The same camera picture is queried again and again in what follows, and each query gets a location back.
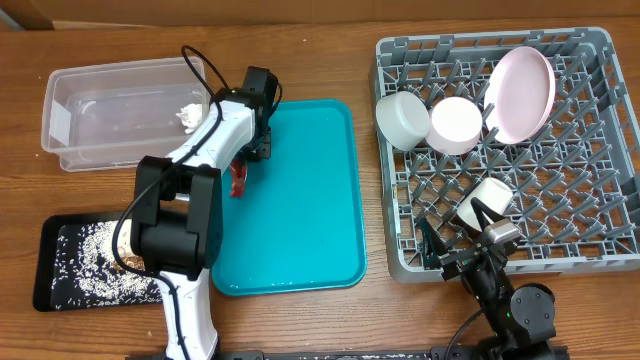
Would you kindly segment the white paper cup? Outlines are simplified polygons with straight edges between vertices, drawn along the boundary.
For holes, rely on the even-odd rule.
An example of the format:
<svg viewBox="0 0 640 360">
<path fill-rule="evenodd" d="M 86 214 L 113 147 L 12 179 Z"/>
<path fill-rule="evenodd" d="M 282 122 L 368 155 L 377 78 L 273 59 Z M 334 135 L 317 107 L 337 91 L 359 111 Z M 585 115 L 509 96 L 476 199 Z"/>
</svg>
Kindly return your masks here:
<svg viewBox="0 0 640 360">
<path fill-rule="evenodd" d="M 508 185 L 496 178 L 488 177 L 463 199 L 458 206 L 457 215 L 466 225 L 480 231 L 480 224 L 471 206 L 471 199 L 478 198 L 491 210 L 503 215 L 512 197 L 513 191 Z"/>
</svg>

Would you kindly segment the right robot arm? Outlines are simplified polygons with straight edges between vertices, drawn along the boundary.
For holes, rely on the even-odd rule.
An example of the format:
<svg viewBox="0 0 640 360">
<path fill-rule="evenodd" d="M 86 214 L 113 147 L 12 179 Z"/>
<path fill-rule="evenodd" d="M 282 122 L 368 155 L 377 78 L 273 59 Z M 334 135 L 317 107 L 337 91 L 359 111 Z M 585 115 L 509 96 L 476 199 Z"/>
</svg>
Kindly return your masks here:
<svg viewBox="0 0 640 360">
<path fill-rule="evenodd" d="M 454 334 L 443 357 L 453 356 L 461 335 L 483 316 L 493 335 L 473 347 L 468 359 L 566 359 L 568 352 L 556 351 L 550 343 L 556 336 L 553 292 L 540 283 L 515 288 L 505 272 L 508 256 L 517 250 L 522 237 L 521 230 L 480 199 L 473 197 L 470 204 L 481 232 L 463 251 L 449 252 L 435 230 L 426 221 L 420 222 L 423 259 L 439 267 L 444 280 L 460 278 L 479 305 Z"/>
</svg>

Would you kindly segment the white tissue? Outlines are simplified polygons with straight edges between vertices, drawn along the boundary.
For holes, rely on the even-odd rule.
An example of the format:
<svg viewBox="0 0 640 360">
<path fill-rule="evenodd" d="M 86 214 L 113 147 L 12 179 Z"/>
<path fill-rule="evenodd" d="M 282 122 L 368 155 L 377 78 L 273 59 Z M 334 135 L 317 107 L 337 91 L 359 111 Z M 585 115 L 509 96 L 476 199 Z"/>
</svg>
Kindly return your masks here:
<svg viewBox="0 0 640 360">
<path fill-rule="evenodd" d="M 191 103 L 180 109 L 176 116 L 181 121 L 186 134 L 192 134 L 203 121 L 203 106 Z"/>
</svg>

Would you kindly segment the grey bowl with rice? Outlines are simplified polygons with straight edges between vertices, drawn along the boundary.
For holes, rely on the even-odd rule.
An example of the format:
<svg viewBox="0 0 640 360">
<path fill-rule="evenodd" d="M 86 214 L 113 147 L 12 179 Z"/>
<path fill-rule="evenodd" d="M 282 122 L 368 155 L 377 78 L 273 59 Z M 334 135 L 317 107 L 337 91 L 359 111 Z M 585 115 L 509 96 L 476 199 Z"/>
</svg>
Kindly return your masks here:
<svg viewBox="0 0 640 360">
<path fill-rule="evenodd" d="M 431 119 L 421 99 L 408 91 L 382 97 L 375 107 L 382 135 L 395 148 L 410 151 L 429 133 Z"/>
</svg>

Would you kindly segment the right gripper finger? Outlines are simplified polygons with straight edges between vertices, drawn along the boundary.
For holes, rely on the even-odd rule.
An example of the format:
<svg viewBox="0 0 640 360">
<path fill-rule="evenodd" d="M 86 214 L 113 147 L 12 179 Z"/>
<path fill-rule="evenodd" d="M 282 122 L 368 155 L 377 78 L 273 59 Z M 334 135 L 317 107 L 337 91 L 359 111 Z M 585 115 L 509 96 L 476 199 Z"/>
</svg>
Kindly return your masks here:
<svg viewBox="0 0 640 360">
<path fill-rule="evenodd" d="M 421 256 L 424 269 L 436 269 L 440 267 L 440 256 L 448 253 L 446 243 L 443 242 L 439 234 L 430 223 L 422 218 L 418 225 L 422 234 Z"/>
<path fill-rule="evenodd" d="M 491 209 L 477 197 L 471 199 L 470 205 L 478 222 L 479 233 L 487 229 L 493 229 L 505 220 L 502 214 Z"/>
</svg>

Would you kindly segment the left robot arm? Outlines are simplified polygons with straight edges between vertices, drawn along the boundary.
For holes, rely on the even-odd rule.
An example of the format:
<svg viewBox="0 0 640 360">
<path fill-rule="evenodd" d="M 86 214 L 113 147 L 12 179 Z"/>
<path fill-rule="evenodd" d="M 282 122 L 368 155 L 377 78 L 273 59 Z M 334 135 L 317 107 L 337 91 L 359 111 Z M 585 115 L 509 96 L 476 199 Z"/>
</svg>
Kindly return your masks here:
<svg viewBox="0 0 640 360">
<path fill-rule="evenodd" d="M 275 74 L 250 66 L 241 86 L 211 91 L 209 111 L 191 136 L 165 157 L 146 156 L 136 169 L 134 199 L 120 216 L 144 267 L 157 284 L 168 344 L 165 359 L 213 359 L 219 336 L 211 319 L 210 271 L 223 238 L 222 176 L 244 193 L 248 165 L 271 155 L 270 118 L 282 99 Z"/>
</svg>

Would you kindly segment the pink small bowl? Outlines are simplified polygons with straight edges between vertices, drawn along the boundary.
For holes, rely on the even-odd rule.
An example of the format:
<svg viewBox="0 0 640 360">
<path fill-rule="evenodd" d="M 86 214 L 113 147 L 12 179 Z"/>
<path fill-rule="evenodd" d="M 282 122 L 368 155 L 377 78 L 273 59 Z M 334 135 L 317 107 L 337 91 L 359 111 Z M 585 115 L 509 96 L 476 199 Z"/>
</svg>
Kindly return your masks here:
<svg viewBox="0 0 640 360">
<path fill-rule="evenodd" d="M 476 105 L 462 97 L 448 97 L 429 110 L 431 129 L 427 144 L 446 155 L 462 155 L 478 143 L 482 115 Z"/>
</svg>

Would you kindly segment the pink round plate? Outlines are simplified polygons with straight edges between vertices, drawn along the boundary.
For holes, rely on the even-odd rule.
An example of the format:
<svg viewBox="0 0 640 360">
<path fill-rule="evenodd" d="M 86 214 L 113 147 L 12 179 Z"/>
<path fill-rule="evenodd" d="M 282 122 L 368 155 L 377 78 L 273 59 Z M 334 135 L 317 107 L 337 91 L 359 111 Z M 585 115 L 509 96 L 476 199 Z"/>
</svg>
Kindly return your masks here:
<svg viewBox="0 0 640 360">
<path fill-rule="evenodd" d="M 517 144 L 546 123 L 555 98 L 555 76 L 550 62 L 538 50 L 521 46 L 509 51 L 494 67 L 484 94 L 486 117 L 495 140 Z"/>
</svg>

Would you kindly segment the red snack wrapper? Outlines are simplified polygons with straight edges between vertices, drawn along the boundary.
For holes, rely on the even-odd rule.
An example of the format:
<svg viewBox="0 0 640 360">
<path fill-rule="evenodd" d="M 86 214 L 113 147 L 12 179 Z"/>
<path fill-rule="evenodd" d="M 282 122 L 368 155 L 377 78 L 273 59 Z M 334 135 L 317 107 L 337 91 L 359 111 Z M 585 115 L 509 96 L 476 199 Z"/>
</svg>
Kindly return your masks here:
<svg viewBox="0 0 640 360">
<path fill-rule="evenodd" d="M 236 159 L 231 162 L 231 196 L 240 198 L 246 187 L 246 179 L 248 174 L 248 162 L 244 159 Z"/>
</svg>

